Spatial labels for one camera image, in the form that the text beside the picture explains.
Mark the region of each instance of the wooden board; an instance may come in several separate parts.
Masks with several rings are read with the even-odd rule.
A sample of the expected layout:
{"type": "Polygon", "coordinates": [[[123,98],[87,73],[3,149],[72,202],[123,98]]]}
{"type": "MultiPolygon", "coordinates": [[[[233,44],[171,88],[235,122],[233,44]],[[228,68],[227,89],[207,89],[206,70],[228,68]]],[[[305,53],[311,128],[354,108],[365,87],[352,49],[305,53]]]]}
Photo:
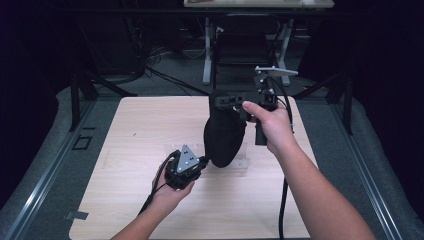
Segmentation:
{"type": "MultiPolygon", "coordinates": [[[[290,102],[296,139],[315,162],[295,101],[290,102]]],[[[78,209],[88,217],[74,220],[70,237],[109,239],[124,228],[137,216],[170,152],[187,144],[204,155],[208,117],[207,97],[122,99],[78,209]]],[[[275,157],[265,146],[255,146],[254,139],[254,124],[248,123],[241,151],[230,166],[209,163],[191,194],[151,238],[278,238],[283,173],[275,157]]],[[[309,237],[290,191],[284,233],[288,238],[309,237]]]]}

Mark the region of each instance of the handheld controller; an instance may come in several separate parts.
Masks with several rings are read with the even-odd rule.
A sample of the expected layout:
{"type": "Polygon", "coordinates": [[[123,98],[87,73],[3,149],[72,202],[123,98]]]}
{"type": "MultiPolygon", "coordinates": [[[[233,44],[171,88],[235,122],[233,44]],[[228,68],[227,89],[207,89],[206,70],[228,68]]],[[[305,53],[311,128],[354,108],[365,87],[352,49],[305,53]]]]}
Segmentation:
{"type": "Polygon", "coordinates": [[[200,177],[201,171],[208,165],[206,157],[196,157],[187,145],[168,163],[165,172],[166,183],[173,189],[184,189],[200,177]]]}
{"type": "MultiPolygon", "coordinates": [[[[273,77],[296,75],[296,71],[290,71],[275,67],[260,68],[256,67],[257,76],[254,77],[257,91],[241,92],[232,96],[222,96],[215,99],[215,107],[218,109],[235,108],[240,118],[250,121],[251,116],[242,108],[244,101],[250,101],[258,104],[268,111],[274,111],[278,107],[278,97],[274,92],[273,82],[269,81],[273,77]]],[[[262,130],[260,121],[256,120],[255,145],[266,145],[267,139],[262,130]]]]}

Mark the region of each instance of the handle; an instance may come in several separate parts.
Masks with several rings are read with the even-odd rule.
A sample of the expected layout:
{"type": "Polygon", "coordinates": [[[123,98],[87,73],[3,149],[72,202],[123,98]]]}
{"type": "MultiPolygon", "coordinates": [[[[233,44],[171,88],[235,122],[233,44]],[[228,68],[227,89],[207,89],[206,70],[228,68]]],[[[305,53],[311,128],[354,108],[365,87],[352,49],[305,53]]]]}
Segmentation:
{"type": "Polygon", "coordinates": [[[262,130],[262,123],[259,119],[256,119],[256,137],[255,137],[255,145],[266,146],[267,139],[262,130]]]}

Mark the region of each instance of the table leg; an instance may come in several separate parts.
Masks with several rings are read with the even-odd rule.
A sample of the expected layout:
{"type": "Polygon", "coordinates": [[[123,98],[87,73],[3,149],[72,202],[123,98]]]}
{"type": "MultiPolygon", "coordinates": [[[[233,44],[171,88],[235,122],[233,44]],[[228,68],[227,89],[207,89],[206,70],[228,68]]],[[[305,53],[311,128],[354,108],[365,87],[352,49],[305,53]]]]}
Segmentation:
{"type": "Polygon", "coordinates": [[[210,39],[210,25],[209,18],[205,19],[205,66],[203,68],[203,84],[209,85],[211,83],[211,39],[210,39]]]}
{"type": "MultiPolygon", "coordinates": [[[[286,56],[287,52],[287,46],[289,45],[291,32],[293,29],[293,19],[290,19],[287,23],[283,26],[283,32],[281,33],[281,38],[283,40],[283,43],[281,44],[280,49],[280,55],[278,56],[278,67],[282,69],[287,69],[286,64],[284,63],[284,58],[286,56]]],[[[283,81],[283,86],[290,86],[290,80],[288,76],[281,77],[283,81]]]]}

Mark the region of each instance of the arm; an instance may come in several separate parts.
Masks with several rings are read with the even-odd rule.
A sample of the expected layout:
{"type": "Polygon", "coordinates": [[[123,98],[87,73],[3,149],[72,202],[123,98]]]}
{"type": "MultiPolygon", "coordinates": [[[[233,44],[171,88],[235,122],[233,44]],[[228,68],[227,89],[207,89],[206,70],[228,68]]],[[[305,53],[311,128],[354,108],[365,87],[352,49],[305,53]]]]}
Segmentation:
{"type": "Polygon", "coordinates": [[[261,120],[268,149],[280,163],[312,239],[375,239],[361,215],[302,151],[281,104],[273,112],[251,102],[243,108],[261,120]]]}
{"type": "Polygon", "coordinates": [[[148,239],[159,223],[191,192],[193,185],[194,182],[191,182],[185,189],[175,191],[166,184],[165,171],[162,171],[158,182],[158,188],[160,189],[153,196],[149,207],[112,239],[148,239]]]}

